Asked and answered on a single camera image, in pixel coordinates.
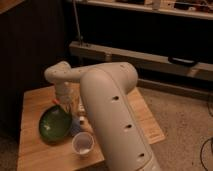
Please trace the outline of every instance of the floor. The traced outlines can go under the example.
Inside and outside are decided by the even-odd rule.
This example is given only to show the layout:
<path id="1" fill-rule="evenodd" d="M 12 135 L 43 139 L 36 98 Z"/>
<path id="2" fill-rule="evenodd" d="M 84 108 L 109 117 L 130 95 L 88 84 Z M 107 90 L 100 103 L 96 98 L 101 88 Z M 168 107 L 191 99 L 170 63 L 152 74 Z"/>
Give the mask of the floor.
<path id="1" fill-rule="evenodd" d="M 164 141 L 151 147 L 163 171 L 204 171 L 200 162 L 202 144 L 213 136 L 213 117 L 207 101 L 178 96 L 157 90 L 139 88 L 150 110 L 166 135 Z M 210 142 L 203 149 L 203 163 L 213 170 Z M 16 170 L 17 143 L 0 136 L 0 170 Z M 104 162 L 82 171 L 107 171 Z"/>

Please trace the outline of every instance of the hole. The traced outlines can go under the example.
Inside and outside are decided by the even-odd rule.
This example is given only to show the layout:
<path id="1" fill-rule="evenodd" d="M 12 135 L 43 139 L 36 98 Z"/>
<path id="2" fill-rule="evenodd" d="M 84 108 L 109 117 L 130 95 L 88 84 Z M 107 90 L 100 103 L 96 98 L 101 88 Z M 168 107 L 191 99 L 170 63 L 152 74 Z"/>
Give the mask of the hole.
<path id="1" fill-rule="evenodd" d="M 138 161 L 138 162 L 142 161 L 142 158 L 143 158 L 144 156 L 145 156 L 145 154 L 144 154 L 144 153 L 141 153 L 141 154 L 138 156 L 137 161 Z"/>
<path id="2" fill-rule="evenodd" d="M 129 124 L 129 125 L 125 126 L 124 131 L 127 132 L 127 131 L 129 131 L 131 128 L 132 128 L 132 125 Z"/>
<path id="3" fill-rule="evenodd" d="M 113 100 L 113 101 L 117 101 L 117 100 L 119 100 L 119 97 L 118 97 L 118 96 L 114 96 L 114 97 L 112 98 L 112 100 Z"/>

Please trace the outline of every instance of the cable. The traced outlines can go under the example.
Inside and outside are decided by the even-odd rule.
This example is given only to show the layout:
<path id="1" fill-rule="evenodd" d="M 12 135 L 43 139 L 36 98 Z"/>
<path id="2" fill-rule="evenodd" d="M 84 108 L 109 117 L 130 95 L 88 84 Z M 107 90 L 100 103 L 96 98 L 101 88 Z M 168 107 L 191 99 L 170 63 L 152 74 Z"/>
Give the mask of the cable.
<path id="1" fill-rule="evenodd" d="M 213 137 L 207 139 L 201 146 L 201 149 L 200 149 L 200 162 L 201 162 L 201 165 L 203 166 L 203 168 L 205 169 L 205 171 L 208 171 L 208 169 L 206 168 L 205 164 L 203 163 L 203 149 L 205 147 L 205 145 L 211 141 L 211 152 L 213 154 Z"/>
<path id="2" fill-rule="evenodd" d="M 212 113 L 211 105 L 210 105 L 211 96 L 212 96 L 212 92 L 210 91 L 209 94 L 208 94 L 208 98 L 207 98 L 207 107 L 208 107 L 209 115 L 210 115 L 211 117 L 213 117 L 213 113 Z"/>

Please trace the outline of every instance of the green bowl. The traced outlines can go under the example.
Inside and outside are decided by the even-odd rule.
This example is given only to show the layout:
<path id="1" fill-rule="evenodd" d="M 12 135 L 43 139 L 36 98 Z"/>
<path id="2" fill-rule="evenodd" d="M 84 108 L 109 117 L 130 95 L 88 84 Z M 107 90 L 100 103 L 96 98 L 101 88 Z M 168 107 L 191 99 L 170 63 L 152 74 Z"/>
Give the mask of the green bowl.
<path id="1" fill-rule="evenodd" d="M 72 115 L 59 105 L 47 109 L 39 121 L 39 133 L 46 142 L 58 142 L 70 132 Z"/>

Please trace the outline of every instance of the wall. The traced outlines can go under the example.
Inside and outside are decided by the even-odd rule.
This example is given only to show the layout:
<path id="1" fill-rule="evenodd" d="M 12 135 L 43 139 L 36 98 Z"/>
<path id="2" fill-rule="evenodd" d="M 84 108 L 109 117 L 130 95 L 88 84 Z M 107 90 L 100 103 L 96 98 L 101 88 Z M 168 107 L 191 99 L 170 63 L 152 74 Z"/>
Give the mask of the wall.
<path id="1" fill-rule="evenodd" d="M 23 93 L 68 55 L 60 0 L 27 0 L 0 15 L 0 129 L 18 138 Z"/>

